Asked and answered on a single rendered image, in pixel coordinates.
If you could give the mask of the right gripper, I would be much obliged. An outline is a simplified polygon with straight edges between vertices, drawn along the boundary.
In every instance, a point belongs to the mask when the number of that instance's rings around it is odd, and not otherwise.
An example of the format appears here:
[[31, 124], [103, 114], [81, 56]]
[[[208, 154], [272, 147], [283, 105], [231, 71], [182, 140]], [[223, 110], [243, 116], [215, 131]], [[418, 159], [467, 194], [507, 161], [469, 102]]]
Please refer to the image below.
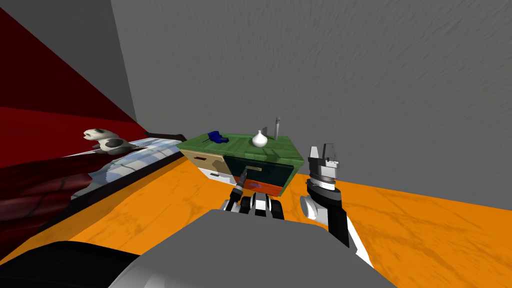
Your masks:
[[318, 148], [312, 146], [309, 152], [309, 171], [320, 177], [337, 179], [339, 162], [336, 156], [334, 144], [325, 143], [323, 145], [322, 158], [319, 158]]

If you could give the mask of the white drawer front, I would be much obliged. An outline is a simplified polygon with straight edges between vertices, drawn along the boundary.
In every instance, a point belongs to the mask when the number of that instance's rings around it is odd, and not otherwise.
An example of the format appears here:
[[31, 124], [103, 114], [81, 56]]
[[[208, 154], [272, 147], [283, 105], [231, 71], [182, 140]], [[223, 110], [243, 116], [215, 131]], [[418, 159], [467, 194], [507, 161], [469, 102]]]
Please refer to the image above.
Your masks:
[[218, 171], [208, 170], [205, 168], [199, 168], [199, 170], [209, 179], [229, 184], [232, 186], [237, 185], [237, 181], [234, 179], [232, 174], [222, 173]]

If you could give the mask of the red drawer front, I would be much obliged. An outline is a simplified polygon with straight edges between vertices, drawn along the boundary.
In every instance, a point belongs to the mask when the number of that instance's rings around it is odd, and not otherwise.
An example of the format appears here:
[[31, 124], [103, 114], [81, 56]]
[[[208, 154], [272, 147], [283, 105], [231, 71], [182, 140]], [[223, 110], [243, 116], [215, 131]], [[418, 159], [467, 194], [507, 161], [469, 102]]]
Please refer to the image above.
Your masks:
[[244, 192], [247, 191], [247, 193], [264, 193], [272, 197], [279, 197], [285, 189], [285, 186], [277, 186], [251, 179], [246, 180], [243, 186]]

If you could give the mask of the dark green drawer front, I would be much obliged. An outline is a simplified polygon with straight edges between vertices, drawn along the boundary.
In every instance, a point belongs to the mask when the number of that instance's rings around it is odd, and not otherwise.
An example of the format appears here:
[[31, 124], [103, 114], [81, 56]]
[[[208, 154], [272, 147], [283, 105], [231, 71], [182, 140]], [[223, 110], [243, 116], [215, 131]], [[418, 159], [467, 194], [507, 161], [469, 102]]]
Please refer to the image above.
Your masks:
[[261, 170], [248, 169], [246, 176], [247, 181], [253, 180], [282, 188], [285, 187], [294, 170], [292, 165], [239, 158], [228, 155], [223, 156], [223, 160], [234, 177], [239, 177], [247, 166], [260, 168]]

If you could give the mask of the tan drawer front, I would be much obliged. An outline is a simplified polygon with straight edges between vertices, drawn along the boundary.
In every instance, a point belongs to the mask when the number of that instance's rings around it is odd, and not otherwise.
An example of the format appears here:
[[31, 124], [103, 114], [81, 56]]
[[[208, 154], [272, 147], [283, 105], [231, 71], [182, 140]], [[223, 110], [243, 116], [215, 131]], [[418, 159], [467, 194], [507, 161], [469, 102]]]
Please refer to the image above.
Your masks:
[[225, 162], [225, 159], [220, 154], [212, 154], [188, 149], [181, 149], [180, 151], [198, 168], [227, 175], [232, 174]]

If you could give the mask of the white round vase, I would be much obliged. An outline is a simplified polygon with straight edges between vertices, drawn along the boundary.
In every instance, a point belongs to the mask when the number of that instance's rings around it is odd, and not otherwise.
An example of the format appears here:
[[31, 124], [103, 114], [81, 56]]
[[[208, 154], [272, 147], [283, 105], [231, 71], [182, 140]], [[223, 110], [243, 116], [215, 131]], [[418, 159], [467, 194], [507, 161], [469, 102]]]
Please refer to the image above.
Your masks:
[[268, 138], [263, 135], [262, 130], [258, 130], [258, 133], [251, 139], [252, 144], [257, 148], [263, 148], [268, 143]]

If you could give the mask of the green dresser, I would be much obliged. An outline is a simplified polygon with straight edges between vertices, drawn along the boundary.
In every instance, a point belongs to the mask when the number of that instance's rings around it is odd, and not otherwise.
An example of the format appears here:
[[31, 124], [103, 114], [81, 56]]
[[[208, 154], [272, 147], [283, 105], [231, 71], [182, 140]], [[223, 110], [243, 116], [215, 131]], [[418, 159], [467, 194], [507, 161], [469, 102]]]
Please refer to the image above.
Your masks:
[[[210, 154], [220, 154], [223, 157], [232, 156], [293, 166], [293, 172], [287, 180], [285, 188], [292, 181], [299, 168], [304, 164], [303, 157], [287, 136], [279, 136], [278, 140], [269, 138], [267, 144], [261, 148], [253, 145], [253, 136], [249, 134], [225, 134], [224, 137], [229, 138], [228, 143], [214, 143], [210, 141], [203, 143], [203, 141], [208, 139], [208, 135], [202, 134], [177, 144], [177, 147], [179, 150], [192, 150]], [[238, 182], [240, 176], [233, 177]]]

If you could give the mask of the blue toy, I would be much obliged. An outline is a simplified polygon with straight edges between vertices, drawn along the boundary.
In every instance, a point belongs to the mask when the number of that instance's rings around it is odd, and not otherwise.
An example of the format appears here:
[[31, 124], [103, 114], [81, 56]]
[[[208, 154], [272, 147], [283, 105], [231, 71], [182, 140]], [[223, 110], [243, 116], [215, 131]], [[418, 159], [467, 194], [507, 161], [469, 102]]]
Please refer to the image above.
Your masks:
[[229, 142], [229, 138], [223, 137], [222, 135], [220, 135], [220, 132], [218, 130], [214, 130], [212, 132], [209, 132], [207, 134], [207, 136], [208, 136], [208, 139], [204, 140], [203, 143], [213, 142], [213, 143], [216, 143], [216, 144], [222, 144], [222, 143], [228, 143]]

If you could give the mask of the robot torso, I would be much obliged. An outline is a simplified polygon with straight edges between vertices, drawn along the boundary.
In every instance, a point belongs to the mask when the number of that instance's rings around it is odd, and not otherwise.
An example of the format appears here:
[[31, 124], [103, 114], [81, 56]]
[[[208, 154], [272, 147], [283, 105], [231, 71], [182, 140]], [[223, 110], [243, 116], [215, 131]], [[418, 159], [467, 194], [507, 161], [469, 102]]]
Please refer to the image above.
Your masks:
[[131, 263], [109, 288], [396, 288], [326, 229], [221, 209]]

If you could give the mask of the bed with dark red blanket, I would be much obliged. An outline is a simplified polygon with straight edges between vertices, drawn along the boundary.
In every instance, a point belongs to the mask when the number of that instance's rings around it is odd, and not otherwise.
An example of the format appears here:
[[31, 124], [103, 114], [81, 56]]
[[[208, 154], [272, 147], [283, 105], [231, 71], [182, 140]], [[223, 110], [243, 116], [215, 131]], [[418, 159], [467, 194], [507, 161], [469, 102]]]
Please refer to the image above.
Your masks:
[[182, 134], [148, 133], [130, 152], [92, 151], [0, 168], [0, 261], [36, 234], [182, 157]]

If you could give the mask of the black and white plush toy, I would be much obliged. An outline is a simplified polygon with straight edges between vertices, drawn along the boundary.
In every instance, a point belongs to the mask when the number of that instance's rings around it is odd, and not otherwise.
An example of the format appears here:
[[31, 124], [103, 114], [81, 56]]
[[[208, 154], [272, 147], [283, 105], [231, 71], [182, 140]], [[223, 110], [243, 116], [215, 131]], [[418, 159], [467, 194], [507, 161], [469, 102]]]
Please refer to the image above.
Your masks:
[[97, 141], [92, 148], [98, 154], [108, 154], [115, 156], [127, 153], [136, 149], [138, 146], [129, 143], [128, 141], [119, 138], [119, 136], [109, 130], [94, 128], [88, 129], [83, 132], [84, 139], [89, 141]]

